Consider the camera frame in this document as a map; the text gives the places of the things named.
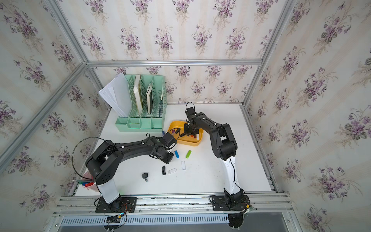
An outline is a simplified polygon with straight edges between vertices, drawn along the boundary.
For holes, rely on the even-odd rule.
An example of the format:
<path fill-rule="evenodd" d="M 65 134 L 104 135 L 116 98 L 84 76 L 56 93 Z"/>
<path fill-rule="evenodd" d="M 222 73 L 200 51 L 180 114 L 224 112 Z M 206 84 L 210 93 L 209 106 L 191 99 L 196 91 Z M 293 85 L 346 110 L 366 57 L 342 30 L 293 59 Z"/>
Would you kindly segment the blue usb drive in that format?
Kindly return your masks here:
<path fill-rule="evenodd" d="M 177 159 L 179 159 L 179 158 L 180 158 L 180 156 L 179 156 L 179 154 L 178 154 L 178 151 L 177 151 L 177 150 L 175 150 L 175 151 L 174 151 L 174 153 L 175 153 L 175 156 L 176 156 L 176 158 L 177 158 Z"/>

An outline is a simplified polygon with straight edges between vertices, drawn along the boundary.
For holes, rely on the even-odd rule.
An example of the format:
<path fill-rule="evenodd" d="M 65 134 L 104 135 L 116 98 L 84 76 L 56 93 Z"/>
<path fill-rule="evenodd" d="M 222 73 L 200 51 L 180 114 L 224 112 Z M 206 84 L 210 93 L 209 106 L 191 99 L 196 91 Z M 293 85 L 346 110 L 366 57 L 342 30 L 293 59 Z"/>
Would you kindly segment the yellow plastic storage box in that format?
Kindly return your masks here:
<path fill-rule="evenodd" d="M 200 129 L 199 130 L 199 135 L 200 135 L 200 139 L 199 140 L 196 139 L 196 136 L 192 136 L 192 135 L 186 135 L 186 136 L 180 137 L 180 134 L 183 132 L 184 124 L 185 123 L 186 123 L 185 121 L 180 121 L 180 120 L 173 121 L 169 125 L 168 132 L 175 139 L 177 139 L 177 141 L 178 141 L 179 144 L 193 146 L 193 147 L 198 146 L 201 143 L 202 139 L 203 139 L 203 132 L 204 132 L 204 130 L 203 129 Z M 175 130 L 176 131 L 177 128 L 180 128 L 181 129 L 180 132 L 179 133 L 172 134 L 172 130 Z"/>

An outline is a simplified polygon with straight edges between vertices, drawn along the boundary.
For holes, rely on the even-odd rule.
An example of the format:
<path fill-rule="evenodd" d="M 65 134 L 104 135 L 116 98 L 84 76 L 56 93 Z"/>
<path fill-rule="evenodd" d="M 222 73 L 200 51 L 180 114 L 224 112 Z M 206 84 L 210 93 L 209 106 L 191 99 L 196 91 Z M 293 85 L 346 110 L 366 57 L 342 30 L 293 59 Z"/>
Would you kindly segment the white slim usb drive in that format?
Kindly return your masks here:
<path fill-rule="evenodd" d="M 181 161 L 181 165 L 182 165 L 182 170 L 185 171 L 186 170 L 186 165 L 185 165 L 185 161 Z"/>

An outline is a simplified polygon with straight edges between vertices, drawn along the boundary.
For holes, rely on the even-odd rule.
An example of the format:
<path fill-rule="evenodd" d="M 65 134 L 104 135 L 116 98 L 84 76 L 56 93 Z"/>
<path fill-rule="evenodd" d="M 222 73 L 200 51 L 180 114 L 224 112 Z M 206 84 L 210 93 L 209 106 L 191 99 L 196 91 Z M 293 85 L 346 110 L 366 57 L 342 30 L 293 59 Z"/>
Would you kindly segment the green usb drive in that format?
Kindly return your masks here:
<path fill-rule="evenodd" d="M 191 152 L 192 152 L 191 150 L 189 150 L 189 151 L 187 152 L 186 157 L 185 157 L 186 159 L 188 159 L 188 158 L 190 157 Z"/>

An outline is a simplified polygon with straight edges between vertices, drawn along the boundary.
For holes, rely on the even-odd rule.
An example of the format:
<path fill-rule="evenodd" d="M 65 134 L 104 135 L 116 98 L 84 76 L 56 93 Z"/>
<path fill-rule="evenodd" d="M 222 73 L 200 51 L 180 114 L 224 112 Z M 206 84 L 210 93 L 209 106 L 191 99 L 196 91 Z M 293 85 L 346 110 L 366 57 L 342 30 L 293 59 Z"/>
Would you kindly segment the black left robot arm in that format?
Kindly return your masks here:
<path fill-rule="evenodd" d="M 129 159 L 146 156 L 170 163 L 174 154 L 171 150 L 177 144 L 170 133 L 162 137 L 147 135 L 144 140 L 130 143 L 113 143 L 105 140 L 86 160 L 86 168 L 97 185 L 103 200 L 112 204 L 121 196 L 117 190 L 114 176 L 119 165 Z"/>

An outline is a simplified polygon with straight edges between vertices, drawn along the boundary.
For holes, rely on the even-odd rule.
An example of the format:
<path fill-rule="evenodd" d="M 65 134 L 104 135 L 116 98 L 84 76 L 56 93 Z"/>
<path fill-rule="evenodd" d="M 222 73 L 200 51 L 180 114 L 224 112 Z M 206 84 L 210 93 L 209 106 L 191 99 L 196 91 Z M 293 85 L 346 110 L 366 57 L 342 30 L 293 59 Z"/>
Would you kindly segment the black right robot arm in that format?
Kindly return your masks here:
<path fill-rule="evenodd" d="M 229 208 L 245 201 L 244 190 L 240 187 L 235 156 L 238 149 L 237 142 L 229 124 L 220 124 L 208 118 L 203 112 L 197 113 L 194 107 L 185 110 L 186 123 L 185 135 L 195 135 L 199 130 L 204 130 L 210 136 L 211 148 L 216 156 L 224 164 L 226 174 L 226 186 L 224 187 L 224 202 Z"/>

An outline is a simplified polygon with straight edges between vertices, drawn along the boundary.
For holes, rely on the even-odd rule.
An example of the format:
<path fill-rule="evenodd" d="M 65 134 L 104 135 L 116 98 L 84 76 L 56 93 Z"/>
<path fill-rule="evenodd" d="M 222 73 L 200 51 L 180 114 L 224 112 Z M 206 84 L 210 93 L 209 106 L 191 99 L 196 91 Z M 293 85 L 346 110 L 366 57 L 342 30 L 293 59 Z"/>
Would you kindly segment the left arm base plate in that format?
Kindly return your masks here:
<path fill-rule="evenodd" d="M 103 197 L 100 197 L 94 202 L 96 207 L 95 213 L 133 213 L 135 211 L 136 197 L 119 197 L 112 203 L 108 204 L 105 202 Z"/>

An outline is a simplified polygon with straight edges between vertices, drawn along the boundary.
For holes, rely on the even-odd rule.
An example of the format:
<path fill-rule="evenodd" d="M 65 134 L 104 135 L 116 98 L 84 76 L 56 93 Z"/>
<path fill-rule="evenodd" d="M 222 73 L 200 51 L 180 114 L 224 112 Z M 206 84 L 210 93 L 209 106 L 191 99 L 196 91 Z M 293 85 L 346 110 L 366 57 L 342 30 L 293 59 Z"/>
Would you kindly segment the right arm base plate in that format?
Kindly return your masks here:
<path fill-rule="evenodd" d="M 226 198 L 222 195 L 210 195 L 209 202 L 213 211 L 245 211 L 250 208 L 251 202 L 248 196 L 243 196 L 239 200 Z"/>

